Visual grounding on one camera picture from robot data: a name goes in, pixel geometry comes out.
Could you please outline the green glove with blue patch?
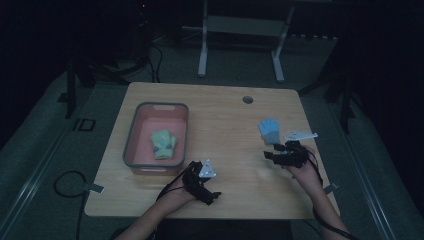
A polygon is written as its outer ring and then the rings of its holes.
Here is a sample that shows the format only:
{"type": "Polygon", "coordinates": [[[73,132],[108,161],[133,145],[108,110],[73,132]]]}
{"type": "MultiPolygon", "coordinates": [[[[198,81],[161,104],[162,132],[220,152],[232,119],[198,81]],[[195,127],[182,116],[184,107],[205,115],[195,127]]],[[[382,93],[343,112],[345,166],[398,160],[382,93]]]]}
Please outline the green glove with blue patch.
{"type": "Polygon", "coordinates": [[[156,160],[171,159],[173,157],[177,140],[168,129],[153,132],[151,141],[156,160]]]}

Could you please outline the person's left hand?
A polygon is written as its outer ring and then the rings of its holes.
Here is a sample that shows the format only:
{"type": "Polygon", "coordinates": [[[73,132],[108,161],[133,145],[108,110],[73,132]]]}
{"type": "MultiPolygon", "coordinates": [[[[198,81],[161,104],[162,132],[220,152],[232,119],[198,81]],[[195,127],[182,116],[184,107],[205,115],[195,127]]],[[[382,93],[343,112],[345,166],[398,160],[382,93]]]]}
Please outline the person's left hand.
{"type": "Polygon", "coordinates": [[[167,192],[161,197],[166,214],[179,210],[192,200],[195,200],[195,197],[185,189],[181,179],[172,183],[167,192]]]}

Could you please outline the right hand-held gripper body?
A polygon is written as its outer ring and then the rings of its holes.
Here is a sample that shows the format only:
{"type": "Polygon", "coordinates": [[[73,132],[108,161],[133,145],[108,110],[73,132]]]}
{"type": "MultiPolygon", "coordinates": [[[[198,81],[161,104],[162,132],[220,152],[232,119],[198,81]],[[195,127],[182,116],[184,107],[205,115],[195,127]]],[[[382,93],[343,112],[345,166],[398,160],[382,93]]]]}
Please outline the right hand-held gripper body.
{"type": "Polygon", "coordinates": [[[303,146],[300,141],[307,139],[314,139],[318,136],[317,133],[306,133],[306,132],[292,132],[285,137],[286,146],[285,151],[279,151],[284,156],[283,164],[285,166],[294,166],[301,168],[306,161],[309,159],[308,150],[303,146]]]}

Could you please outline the black tripod stand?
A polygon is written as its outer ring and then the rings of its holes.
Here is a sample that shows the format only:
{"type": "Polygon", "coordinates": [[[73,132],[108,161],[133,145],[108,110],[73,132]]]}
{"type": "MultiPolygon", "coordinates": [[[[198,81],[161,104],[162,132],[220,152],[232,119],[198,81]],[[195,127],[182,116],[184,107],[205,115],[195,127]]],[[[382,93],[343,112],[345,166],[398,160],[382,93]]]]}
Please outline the black tripod stand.
{"type": "Polygon", "coordinates": [[[76,109],[76,78],[79,78],[83,85],[92,88],[95,84],[95,78],[91,72],[94,71],[119,85],[129,85],[130,81],[126,80],[125,76],[136,74],[146,66],[149,66],[151,69],[151,81],[153,83],[160,83],[158,71],[161,62],[162,60],[159,60],[157,67],[154,67],[151,58],[145,57],[143,60],[137,60],[129,68],[111,70],[99,61],[81,54],[71,57],[66,66],[66,91],[58,98],[59,102],[66,104],[65,118],[69,119],[76,109]]]}
{"type": "Polygon", "coordinates": [[[349,134],[349,119],[354,117],[350,107],[352,99],[351,67],[348,64],[337,66],[335,63],[326,63],[317,80],[298,90],[298,94],[304,96],[324,85],[328,86],[324,94],[324,100],[327,103],[335,103],[341,99],[339,123],[343,131],[349,134]]]}

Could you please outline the pink bin with grey rim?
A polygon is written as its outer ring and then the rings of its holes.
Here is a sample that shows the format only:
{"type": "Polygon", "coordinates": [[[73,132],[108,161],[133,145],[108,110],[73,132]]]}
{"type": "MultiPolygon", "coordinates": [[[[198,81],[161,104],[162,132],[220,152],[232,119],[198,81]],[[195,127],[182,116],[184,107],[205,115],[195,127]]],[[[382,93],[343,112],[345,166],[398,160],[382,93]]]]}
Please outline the pink bin with grey rim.
{"type": "Polygon", "coordinates": [[[123,153],[134,174],[173,175],[185,162],[189,108],[182,103],[143,102],[136,108],[123,153]],[[176,138],[171,159],[156,160],[151,135],[168,129],[176,138]]]}

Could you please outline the plain blue glove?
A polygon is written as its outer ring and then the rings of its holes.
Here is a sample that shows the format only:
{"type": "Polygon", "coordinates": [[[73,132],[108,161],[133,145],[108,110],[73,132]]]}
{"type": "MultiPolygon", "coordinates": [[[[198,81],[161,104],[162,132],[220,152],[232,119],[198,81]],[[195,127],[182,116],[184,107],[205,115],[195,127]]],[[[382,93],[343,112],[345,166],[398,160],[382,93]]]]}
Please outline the plain blue glove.
{"type": "Polygon", "coordinates": [[[275,119],[263,119],[258,124],[258,129],[266,145],[280,143],[279,123],[275,119]]]}

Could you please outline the white power strip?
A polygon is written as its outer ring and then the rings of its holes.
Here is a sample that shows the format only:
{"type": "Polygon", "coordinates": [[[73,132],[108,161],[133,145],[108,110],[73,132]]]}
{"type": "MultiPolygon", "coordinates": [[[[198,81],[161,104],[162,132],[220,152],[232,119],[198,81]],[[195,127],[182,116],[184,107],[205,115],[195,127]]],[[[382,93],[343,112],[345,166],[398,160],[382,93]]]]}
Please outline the white power strip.
{"type": "Polygon", "coordinates": [[[327,36],[327,35],[306,35],[306,34],[294,34],[294,33],[291,33],[288,36],[291,38],[304,39],[307,41],[312,41],[312,40],[336,41],[339,39],[338,37],[327,36]]]}

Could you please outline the white metal stand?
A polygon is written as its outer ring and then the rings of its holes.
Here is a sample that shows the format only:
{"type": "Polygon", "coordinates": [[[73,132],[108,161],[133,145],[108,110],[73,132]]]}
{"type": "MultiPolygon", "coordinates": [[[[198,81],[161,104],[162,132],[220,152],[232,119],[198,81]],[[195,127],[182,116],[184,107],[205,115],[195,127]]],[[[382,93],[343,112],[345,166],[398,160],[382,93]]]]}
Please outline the white metal stand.
{"type": "Polygon", "coordinates": [[[294,15],[295,6],[288,8],[284,20],[255,19],[243,17],[230,17],[221,15],[211,15],[208,11],[211,0],[202,1],[202,25],[199,28],[201,33],[201,49],[198,63],[197,76],[205,77],[208,61],[208,34],[228,33],[238,35],[253,35],[276,37],[278,44],[270,52],[276,81],[282,83],[285,80],[280,55],[288,36],[288,30],[294,15]]]}

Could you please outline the person's dark clothing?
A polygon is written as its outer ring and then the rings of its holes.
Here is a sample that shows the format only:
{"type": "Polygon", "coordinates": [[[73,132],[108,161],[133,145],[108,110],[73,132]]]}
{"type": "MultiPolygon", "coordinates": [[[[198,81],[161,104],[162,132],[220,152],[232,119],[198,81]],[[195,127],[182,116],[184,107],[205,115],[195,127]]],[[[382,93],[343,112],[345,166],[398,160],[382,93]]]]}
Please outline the person's dark clothing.
{"type": "Polygon", "coordinates": [[[164,220],[155,240],[294,240],[283,220],[164,220]]]}

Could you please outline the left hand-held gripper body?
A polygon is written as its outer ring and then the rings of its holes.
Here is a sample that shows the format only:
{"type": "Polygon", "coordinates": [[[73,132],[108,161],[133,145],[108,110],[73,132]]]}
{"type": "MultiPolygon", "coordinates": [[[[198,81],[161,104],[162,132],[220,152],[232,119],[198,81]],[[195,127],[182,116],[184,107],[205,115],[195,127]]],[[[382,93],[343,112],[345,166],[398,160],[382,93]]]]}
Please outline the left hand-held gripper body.
{"type": "Polygon", "coordinates": [[[202,194],[211,192],[204,186],[204,183],[216,176],[210,160],[202,164],[203,167],[200,171],[195,171],[188,165],[182,177],[185,189],[199,201],[202,194]]]}

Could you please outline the person's right hand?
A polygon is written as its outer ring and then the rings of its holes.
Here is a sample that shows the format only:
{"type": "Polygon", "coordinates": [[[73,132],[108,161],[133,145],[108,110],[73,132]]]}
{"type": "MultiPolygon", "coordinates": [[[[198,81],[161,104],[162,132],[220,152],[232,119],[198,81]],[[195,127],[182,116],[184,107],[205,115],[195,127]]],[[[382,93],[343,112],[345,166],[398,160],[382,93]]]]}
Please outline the person's right hand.
{"type": "Polygon", "coordinates": [[[286,167],[286,170],[292,174],[292,177],[297,180],[300,186],[305,190],[309,197],[317,197],[323,193],[321,179],[316,163],[314,162],[314,151],[306,146],[309,159],[301,168],[293,166],[286,167]]]}

